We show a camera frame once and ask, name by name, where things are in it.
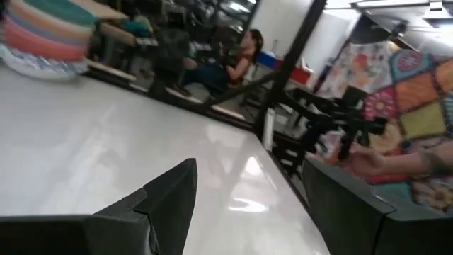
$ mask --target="glossy white tabletop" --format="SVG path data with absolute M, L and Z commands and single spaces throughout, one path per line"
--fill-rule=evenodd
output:
M 0 123 L 0 215 L 91 214 L 194 157 L 185 255 L 328 254 L 246 131 L 87 78 L 47 83 L 3 64 Z

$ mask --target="tattoo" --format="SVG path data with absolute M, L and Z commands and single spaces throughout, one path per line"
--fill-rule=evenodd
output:
M 437 155 L 437 148 L 429 148 L 420 152 L 420 157 L 426 165 L 426 170 L 433 176 L 448 176 L 453 174 L 453 167 L 448 166 L 445 161 Z

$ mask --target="woman's dark hair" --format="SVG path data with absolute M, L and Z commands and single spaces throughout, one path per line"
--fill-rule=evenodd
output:
M 261 50 L 263 49 L 264 39 L 263 39 L 263 35 L 261 34 L 261 32 L 258 29 L 250 29 L 249 32 L 252 37 L 252 40 L 255 41 L 256 48 L 255 48 L 255 52 L 253 53 L 252 61 L 254 64 L 256 64 L 256 61 L 258 60 L 258 56 L 260 55 Z

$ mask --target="blue jeans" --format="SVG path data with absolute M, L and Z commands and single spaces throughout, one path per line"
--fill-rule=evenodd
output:
M 229 75 L 218 64 L 204 64 L 195 70 L 186 70 L 181 86 L 192 83 L 201 83 L 214 96 L 222 94 L 228 89 Z

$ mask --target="stacked plates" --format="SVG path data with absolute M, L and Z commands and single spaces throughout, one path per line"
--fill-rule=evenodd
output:
M 67 0 L 11 0 L 7 10 L 8 66 L 40 78 L 71 78 L 84 70 L 96 22 L 89 12 Z

